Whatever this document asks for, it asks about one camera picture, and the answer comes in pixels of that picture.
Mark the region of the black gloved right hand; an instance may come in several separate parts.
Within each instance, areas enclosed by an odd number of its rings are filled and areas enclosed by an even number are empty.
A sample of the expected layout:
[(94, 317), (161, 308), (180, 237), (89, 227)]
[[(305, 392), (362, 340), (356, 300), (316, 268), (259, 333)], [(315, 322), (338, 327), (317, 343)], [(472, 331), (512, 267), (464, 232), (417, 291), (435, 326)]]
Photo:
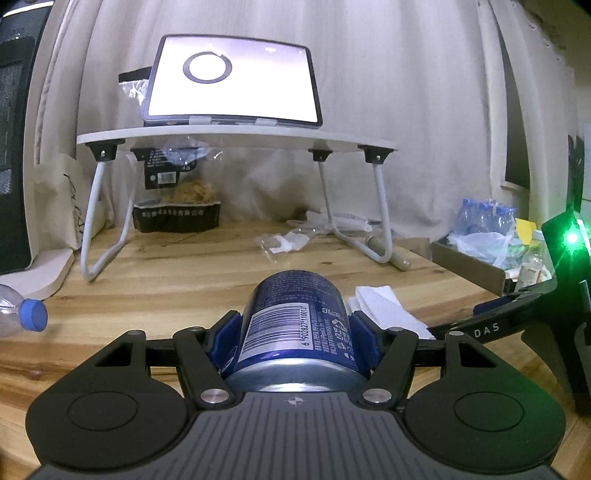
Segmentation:
[(521, 335), (550, 368), (579, 415), (590, 415), (590, 306), (585, 300), (545, 295)]

